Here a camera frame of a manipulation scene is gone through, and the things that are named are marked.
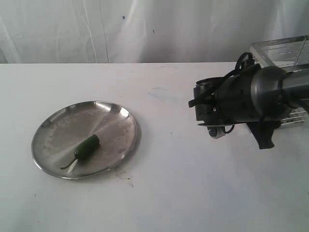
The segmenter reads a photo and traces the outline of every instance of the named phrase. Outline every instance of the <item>stainless steel plate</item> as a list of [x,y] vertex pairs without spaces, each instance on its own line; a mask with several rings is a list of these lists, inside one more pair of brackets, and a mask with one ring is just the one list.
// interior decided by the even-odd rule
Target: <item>stainless steel plate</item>
[[[32,156],[46,173],[78,179],[119,164],[134,148],[137,133],[134,117],[120,105],[82,102],[59,110],[41,124],[32,140]],[[74,159],[75,148],[92,134],[99,137],[100,147],[87,160],[61,170]]]

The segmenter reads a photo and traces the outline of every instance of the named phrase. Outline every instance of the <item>wire rack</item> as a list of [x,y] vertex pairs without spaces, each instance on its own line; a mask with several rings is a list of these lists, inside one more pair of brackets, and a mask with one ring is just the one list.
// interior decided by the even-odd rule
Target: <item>wire rack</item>
[[[278,66],[287,72],[309,69],[309,35],[253,43],[250,51],[263,67]],[[282,128],[302,125],[307,116],[303,108],[295,109],[281,121]]]

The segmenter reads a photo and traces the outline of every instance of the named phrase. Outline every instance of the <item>white backdrop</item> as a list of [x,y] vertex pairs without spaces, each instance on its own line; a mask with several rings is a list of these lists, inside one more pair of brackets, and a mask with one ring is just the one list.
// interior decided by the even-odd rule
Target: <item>white backdrop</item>
[[235,61],[308,22],[309,0],[0,0],[0,63]]

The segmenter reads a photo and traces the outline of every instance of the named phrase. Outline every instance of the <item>white table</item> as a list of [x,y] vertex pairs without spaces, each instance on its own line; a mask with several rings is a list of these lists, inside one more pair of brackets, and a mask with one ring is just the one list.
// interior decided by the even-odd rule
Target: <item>white table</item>
[[[188,108],[195,81],[234,63],[0,65],[0,231],[307,232],[309,129],[259,150],[244,126],[214,140]],[[42,172],[31,140],[77,102],[121,104],[141,127],[136,153],[78,181]]]

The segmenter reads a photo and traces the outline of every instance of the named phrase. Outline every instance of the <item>white curtain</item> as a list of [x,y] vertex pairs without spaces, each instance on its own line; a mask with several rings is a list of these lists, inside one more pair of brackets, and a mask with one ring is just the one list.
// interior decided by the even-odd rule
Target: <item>white curtain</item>
[[309,0],[0,0],[0,63],[235,61],[308,22]]

